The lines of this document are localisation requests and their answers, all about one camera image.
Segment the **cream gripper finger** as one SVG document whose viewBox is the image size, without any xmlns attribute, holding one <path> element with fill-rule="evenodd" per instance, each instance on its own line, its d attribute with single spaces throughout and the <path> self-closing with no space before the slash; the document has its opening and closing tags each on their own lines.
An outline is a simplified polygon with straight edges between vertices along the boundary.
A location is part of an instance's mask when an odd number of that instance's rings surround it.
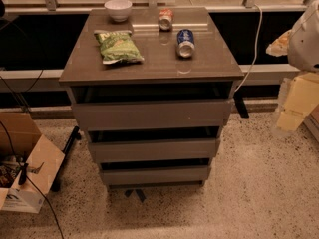
<svg viewBox="0 0 319 239">
<path fill-rule="evenodd" d="M 292 132 L 299 128 L 303 121 L 304 117 L 282 111 L 279 113 L 276 126 L 282 131 Z"/>
<path fill-rule="evenodd" d="M 288 44 L 291 31 L 288 30 L 272 42 L 266 49 L 270 56 L 281 57 L 288 54 Z"/>
</svg>

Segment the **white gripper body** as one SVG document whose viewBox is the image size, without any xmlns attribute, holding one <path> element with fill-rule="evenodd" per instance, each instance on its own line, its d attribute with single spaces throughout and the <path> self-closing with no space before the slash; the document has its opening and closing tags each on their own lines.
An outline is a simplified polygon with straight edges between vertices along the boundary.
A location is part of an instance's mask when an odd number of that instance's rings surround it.
<svg viewBox="0 0 319 239">
<path fill-rule="evenodd" d="M 286 116 L 305 118 L 319 105 L 319 75 L 301 74 L 284 80 L 286 96 L 283 113 Z"/>
</svg>

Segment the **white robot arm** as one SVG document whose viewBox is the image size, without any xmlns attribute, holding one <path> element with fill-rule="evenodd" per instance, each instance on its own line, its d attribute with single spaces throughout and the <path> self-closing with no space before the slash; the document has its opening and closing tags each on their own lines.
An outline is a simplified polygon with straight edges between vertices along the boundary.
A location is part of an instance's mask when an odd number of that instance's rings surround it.
<svg viewBox="0 0 319 239">
<path fill-rule="evenodd" d="M 319 0 L 308 6 L 291 30 L 271 43 L 266 53 L 286 56 L 300 74 L 284 79 L 275 111 L 275 128 L 293 132 L 319 105 Z"/>
</svg>

